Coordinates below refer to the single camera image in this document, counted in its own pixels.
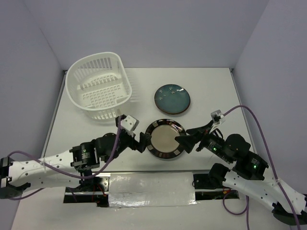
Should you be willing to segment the black plate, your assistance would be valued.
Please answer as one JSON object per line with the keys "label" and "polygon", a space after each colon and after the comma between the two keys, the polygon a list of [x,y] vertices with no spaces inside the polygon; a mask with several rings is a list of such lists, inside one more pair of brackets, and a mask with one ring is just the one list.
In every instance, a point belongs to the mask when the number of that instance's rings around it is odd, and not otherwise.
{"label": "black plate", "polygon": [[175,137],[186,134],[184,127],[171,119],[159,119],[152,122],[145,133],[151,135],[151,140],[147,145],[152,145],[162,152],[175,150],[179,146]]}

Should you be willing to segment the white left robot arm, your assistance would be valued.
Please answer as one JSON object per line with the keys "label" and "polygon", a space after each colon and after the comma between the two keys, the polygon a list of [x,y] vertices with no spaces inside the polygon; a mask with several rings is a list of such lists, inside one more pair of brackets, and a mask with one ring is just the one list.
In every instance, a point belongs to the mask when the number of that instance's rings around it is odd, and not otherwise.
{"label": "white left robot arm", "polygon": [[127,148],[144,152],[150,139],[150,135],[140,133],[136,141],[134,133],[121,129],[50,157],[37,159],[24,152],[28,160],[15,161],[9,154],[0,160],[0,197],[19,200],[24,192],[47,187],[88,191],[94,186],[94,178],[120,153]]}

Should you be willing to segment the beige plate with dark rim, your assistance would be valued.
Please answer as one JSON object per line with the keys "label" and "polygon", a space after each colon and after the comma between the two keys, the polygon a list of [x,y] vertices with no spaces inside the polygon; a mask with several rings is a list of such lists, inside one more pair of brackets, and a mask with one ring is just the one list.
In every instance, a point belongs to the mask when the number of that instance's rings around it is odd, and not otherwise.
{"label": "beige plate with dark rim", "polygon": [[178,146],[175,150],[171,151],[171,152],[162,152],[159,151],[158,149],[156,149],[154,146],[152,145],[148,145],[147,149],[149,150],[149,152],[154,155],[157,158],[160,159],[173,159],[178,157],[183,151],[183,147],[182,146]]}

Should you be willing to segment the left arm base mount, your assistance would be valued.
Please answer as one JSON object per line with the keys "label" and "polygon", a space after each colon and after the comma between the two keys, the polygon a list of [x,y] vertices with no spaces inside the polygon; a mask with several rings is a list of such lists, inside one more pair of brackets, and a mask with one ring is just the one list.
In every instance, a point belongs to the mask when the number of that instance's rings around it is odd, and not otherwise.
{"label": "left arm base mount", "polygon": [[97,207],[109,207],[110,174],[101,173],[90,182],[81,181],[76,188],[65,188],[64,204],[95,203]]}

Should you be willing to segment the blue glazed ceramic plate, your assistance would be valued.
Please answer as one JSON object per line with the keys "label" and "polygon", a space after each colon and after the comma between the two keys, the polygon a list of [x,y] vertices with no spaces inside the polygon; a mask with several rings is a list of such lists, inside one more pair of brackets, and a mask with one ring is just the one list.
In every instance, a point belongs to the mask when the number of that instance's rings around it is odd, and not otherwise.
{"label": "blue glazed ceramic plate", "polygon": [[190,107],[191,99],[181,96],[159,97],[155,100],[155,105],[166,114],[178,115],[186,112]]}

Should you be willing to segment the teal plate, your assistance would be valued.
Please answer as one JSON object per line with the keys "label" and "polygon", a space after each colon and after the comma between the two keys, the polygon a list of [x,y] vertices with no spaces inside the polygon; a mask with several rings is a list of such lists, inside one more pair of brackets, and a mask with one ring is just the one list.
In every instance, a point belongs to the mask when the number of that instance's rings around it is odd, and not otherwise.
{"label": "teal plate", "polygon": [[166,84],[155,92],[154,103],[162,112],[177,115],[189,108],[191,98],[188,91],[182,86]]}

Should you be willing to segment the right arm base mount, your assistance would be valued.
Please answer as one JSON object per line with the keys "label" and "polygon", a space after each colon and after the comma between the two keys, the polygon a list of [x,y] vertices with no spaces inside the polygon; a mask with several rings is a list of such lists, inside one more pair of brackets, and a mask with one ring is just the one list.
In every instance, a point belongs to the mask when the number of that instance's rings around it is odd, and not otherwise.
{"label": "right arm base mount", "polygon": [[239,199],[238,192],[229,187],[211,183],[208,174],[194,174],[192,186],[195,189],[196,201],[202,200],[222,200],[228,193],[226,199]]}

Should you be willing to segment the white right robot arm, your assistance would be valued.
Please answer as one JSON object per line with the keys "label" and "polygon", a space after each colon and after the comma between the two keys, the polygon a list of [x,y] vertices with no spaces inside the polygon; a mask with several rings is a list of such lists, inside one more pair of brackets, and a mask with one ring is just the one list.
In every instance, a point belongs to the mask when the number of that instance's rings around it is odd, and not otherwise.
{"label": "white right robot arm", "polygon": [[295,226],[307,223],[307,196],[275,178],[272,167],[258,154],[250,151],[251,145],[240,134],[226,139],[216,135],[213,122],[187,130],[175,138],[187,153],[195,145],[196,151],[206,149],[229,164],[232,169],[215,163],[208,173],[213,187],[232,188],[264,205],[280,222]]}

